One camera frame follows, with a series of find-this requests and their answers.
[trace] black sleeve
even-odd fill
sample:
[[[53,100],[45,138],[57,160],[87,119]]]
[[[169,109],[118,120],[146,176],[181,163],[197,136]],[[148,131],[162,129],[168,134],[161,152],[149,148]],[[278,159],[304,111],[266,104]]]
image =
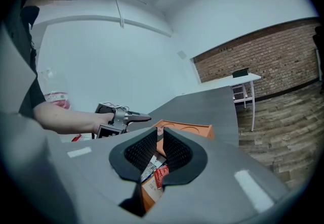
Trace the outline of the black sleeve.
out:
[[[42,102],[45,102],[45,97],[41,91],[41,88],[38,83],[38,75],[36,71],[36,50],[32,49],[30,53],[30,68],[34,71],[36,74],[36,79],[31,84],[29,89],[29,95],[30,95],[30,104],[31,108],[35,108],[37,105],[39,105]]]

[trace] wooden floor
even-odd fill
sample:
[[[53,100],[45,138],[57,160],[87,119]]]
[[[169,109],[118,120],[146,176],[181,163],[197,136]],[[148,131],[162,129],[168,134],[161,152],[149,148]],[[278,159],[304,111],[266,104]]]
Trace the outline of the wooden floor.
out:
[[[290,188],[305,182],[324,140],[324,95],[320,82],[298,91],[237,106],[239,147],[271,169]]]

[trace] gray tabletop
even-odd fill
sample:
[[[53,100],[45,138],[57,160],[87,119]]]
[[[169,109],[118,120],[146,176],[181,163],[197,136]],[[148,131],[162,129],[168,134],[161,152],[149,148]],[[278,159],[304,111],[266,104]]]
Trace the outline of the gray tabletop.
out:
[[[236,110],[229,86],[175,97],[149,115],[152,120],[133,123],[128,130],[150,127],[161,119],[189,124],[211,124],[217,140],[238,147]]]

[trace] person's hand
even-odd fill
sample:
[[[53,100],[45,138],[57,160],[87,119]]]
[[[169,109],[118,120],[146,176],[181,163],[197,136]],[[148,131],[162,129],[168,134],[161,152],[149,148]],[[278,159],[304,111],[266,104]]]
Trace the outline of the person's hand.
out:
[[[98,134],[99,126],[101,124],[108,124],[113,119],[113,113],[96,113],[93,127],[93,133]]]

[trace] person's arm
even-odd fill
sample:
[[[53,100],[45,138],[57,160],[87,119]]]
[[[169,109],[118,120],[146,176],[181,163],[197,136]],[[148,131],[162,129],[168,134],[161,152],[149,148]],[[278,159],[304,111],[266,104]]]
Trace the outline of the person's arm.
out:
[[[35,120],[44,129],[56,131],[59,134],[97,134],[100,124],[107,124],[113,118],[113,113],[87,113],[70,111],[55,104],[43,102],[33,109]]]

